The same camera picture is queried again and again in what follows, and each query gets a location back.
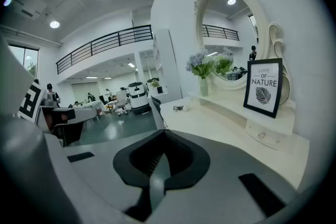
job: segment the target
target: window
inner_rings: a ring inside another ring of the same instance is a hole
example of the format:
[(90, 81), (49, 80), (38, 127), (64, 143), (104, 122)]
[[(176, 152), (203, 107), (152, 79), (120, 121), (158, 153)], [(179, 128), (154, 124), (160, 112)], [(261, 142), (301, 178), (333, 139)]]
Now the window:
[(256, 38), (258, 39), (258, 27), (257, 27), (256, 19), (254, 18), (254, 15), (250, 15), (249, 18), (253, 26), (254, 33), (256, 34)]
[(15, 58), (28, 70), (28, 72), (37, 79), (37, 58), (38, 50), (16, 45), (10, 45), (9, 49)]

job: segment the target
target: white robot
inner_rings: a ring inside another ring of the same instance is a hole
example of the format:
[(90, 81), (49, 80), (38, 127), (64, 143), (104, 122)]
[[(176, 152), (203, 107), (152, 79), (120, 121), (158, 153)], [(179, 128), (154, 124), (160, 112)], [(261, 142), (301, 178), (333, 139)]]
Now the white robot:
[(131, 98), (131, 108), (135, 114), (144, 113), (151, 109), (142, 82), (129, 84), (128, 90)]

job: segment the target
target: handrail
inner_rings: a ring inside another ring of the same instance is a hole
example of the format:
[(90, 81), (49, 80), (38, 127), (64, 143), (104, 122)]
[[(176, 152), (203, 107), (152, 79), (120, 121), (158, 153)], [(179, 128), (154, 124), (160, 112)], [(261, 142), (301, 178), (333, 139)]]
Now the handrail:
[(238, 31), (215, 25), (202, 26), (203, 37), (226, 38), (239, 41)]
[(96, 38), (78, 47), (56, 62), (57, 74), (62, 73), (84, 59), (108, 49), (149, 39), (153, 39), (151, 25), (131, 27)]

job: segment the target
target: oval mirror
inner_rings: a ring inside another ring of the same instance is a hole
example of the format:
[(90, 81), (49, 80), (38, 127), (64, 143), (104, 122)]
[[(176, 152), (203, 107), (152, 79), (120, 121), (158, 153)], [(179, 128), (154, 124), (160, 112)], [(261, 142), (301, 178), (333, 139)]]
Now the oval mirror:
[(258, 25), (243, 0), (207, 0), (202, 37), (215, 60), (213, 72), (223, 80), (243, 78), (258, 55)]

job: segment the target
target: leaf illustration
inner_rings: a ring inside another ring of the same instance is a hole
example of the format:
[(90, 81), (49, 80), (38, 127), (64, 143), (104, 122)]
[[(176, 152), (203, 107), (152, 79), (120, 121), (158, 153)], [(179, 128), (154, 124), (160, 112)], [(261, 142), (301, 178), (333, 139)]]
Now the leaf illustration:
[(271, 94), (266, 88), (263, 87), (256, 88), (256, 96), (261, 104), (267, 104), (271, 99)]

